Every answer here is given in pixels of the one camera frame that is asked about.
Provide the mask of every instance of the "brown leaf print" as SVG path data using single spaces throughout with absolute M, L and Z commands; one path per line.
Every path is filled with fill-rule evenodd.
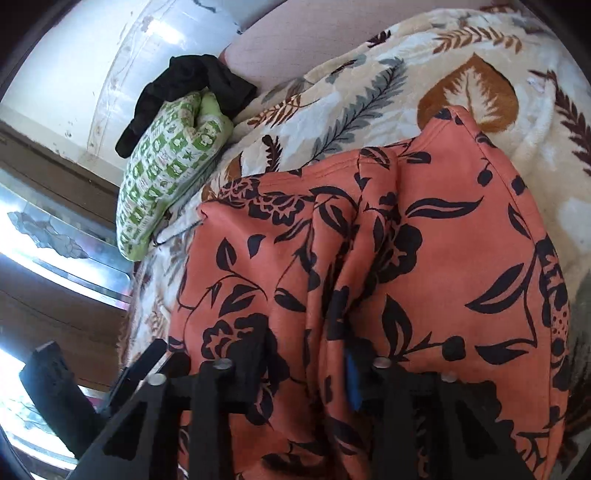
M 277 171 L 279 169 L 279 159 L 281 153 L 283 153 L 283 148 L 281 148 L 281 144 L 279 143 L 279 137 L 275 137 L 275 141 L 273 141 L 270 135 L 265 135 L 261 141 L 267 146 L 268 161 L 265 173 Z
M 147 326 L 152 334 L 152 341 L 156 340 L 156 338 L 164 338 L 166 323 L 160 309 L 155 306 L 147 320 Z
M 435 40 L 441 44 L 433 50 L 433 53 L 441 53 L 455 48 L 462 48 L 474 43 L 491 41 L 494 46 L 502 45 L 505 48 L 514 48 L 515 53 L 523 49 L 523 43 L 516 35 L 505 35 L 497 32 L 492 27 L 463 27 L 446 33 L 440 33 Z
M 392 36 L 392 32 L 390 32 L 390 30 L 384 30 L 383 32 L 380 32 L 377 35 L 371 37 L 367 41 L 368 47 L 374 48 L 378 45 L 381 45 L 382 43 L 386 43 L 391 36 Z
M 587 124 L 583 112 L 579 112 L 579 109 L 570 97 L 560 88 L 556 72 L 550 70 L 547 73 L 542 73 L 536 70 L 530 70 L 530 73 L 552 80 L 556 86 L 555 105 L 558 107 L 559 114 L 565 118 L 561 123 L 570 130 L 570 140 L 581 148 L 581 150 L 573 150 L 573 155 L 588 167 L 591 167 L 591 127 Z M 584 168 L 583 171 L 591 176 L 591 168 Z
M 207 202 L 209 200 L 214 200 L 216 198 L 216 194 L 213 192 L 211 182 L 207 182 L 203 186 L 203 190 L 201 190 L 201 201 Z
M 425 128 L 433 115 L 450 105 L 465 107 L 487 134 L 506 130 L 519 112 L 511 82 L 476 54 L 421 99 L 417 109 L 419 128 Z
M 262 124 L 270 125 L 271 128 L 276 127 L 277 125 L 287 122 L 300 109 L 312 105 L 312 103 L 316 103 L 317 101 L 318 100 L 315 100 L 314 102 L 302 105 L 301 94 L 299 93 L 298 95 L 289 97 L 287 100 L 262 111 L 257 116 L 251 118 L 247 124 L 253 126 L 254 128 Z
M 519 12 L 519 10 L 512 7 L 510 4 L 486 5 L 480 7 L 480 11 L 487 14 L 516 14 Z
M 240 152 L 226 167 L 226 181 L 242 178 L 242 153 Z

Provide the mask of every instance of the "black cloth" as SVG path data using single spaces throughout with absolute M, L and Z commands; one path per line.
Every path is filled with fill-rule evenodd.
M 165 101 L 174 102 L 205 87 L 215 94 L 220 110 L 230 118 L 237 116 L 256 95 L 252 83 L 234 75 L 213 55 L 172 57 L 170 66 L 144 87 L 135 105 L 134 118 L 123 131 L 115 151 L 128 158 Z

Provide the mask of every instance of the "pillow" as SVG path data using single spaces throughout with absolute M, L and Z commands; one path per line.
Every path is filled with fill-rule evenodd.
M 206 90 L 164 103 L 135 147 L 119 191 L 117 243 L 125 258 L 145 256 L 166 209 L 192 184 L 207 180 L 232 130 Z
M 419 13 L 490 4 L 491 0 L 287 0 L 234 41 L 223 61 L 265 92 Z

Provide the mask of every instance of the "metal screw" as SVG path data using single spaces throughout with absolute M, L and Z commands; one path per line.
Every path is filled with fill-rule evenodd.
M 234 362 L 230 358 L 219 358 L 213 363 L 216 370 L 230 370 L 234 366 Z
M 162 385 L 166 382 L 166 375 L 164 374 L 154 374 L 148 377 L 148 383 L 154 387 L 158 385 Z
M 374 368 L 378 370 L 385 370 L 392 366 L 392 361 L 386 356 L 377 356 L 374 358 Z
M 441 380 L 445 383 L 454 383 L 455 381 L 457 381 L 457 374 L 455 372 L 447 372 L 441 374 Z

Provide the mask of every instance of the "leaf pattern blanket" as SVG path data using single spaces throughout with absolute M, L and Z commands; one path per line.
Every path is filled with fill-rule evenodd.
M 591 441 L 587 373 L 591 308 L 591 87 L 544 25 L 516 12 L 440 9 L 403 21 L 342 57 L 255 99 L 198 192 L 167 215 L 137 275 L 121 359 L 167 336 L 199 205 L 231 180 L 296 170 L 342 151 L 416 137 L 443 107 L 460 105 L 530 189 L 573 302 L 573 373 L 553 478 L 566 478 Z M 409 162 L 427 163 L 421 153 Z M 483 165 L 478 182 L 491 181 Z

